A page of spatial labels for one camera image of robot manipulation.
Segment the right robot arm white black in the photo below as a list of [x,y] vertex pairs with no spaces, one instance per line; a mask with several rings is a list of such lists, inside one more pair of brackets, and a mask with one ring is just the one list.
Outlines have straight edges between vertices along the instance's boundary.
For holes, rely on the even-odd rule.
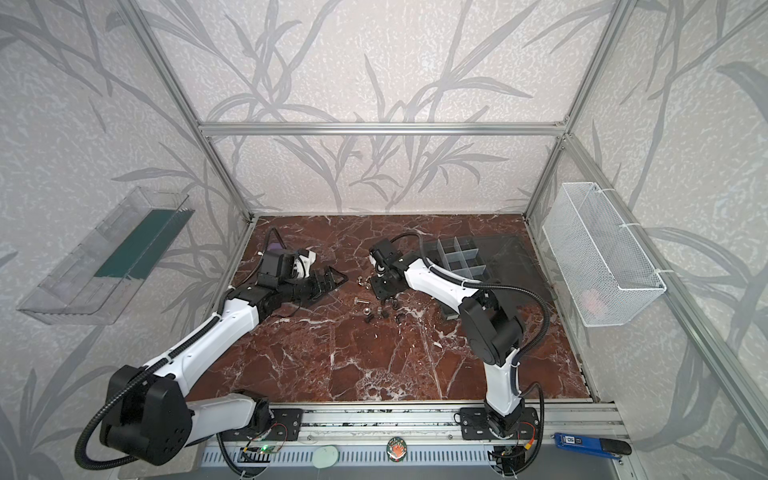
[[[379,300],[414,290],[459,315],[473,354],[484,363],[484,404],[489,428],[500,439],[510,437],[525,408],[524,393],[519,385],[520,362],[543,339],[550,321],[544,300],[522,287],[460,277],[417,255],[386,259],[372,253],[369,260],[375,270],[371,288]],[[542,311],[541,328],[529,342],[524,341],[523,322],[517,317],[512,294],[530,298]]]

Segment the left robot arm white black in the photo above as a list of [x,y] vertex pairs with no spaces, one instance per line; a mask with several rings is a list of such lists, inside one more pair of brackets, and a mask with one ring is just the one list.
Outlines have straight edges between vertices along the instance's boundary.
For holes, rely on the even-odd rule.
[[268,432],[274,417],[260,394],[241,390],[197,401],[187,396],[216,360],[283,304],[309,307],[347,280],[346,274],[326,267],[299,278],[274,277],[230,289],[209,319],[175,346],[112,375],[104,406],[76,443],[77,463],[91,470],[138,460],[163,465],[182,449],[226,431]]

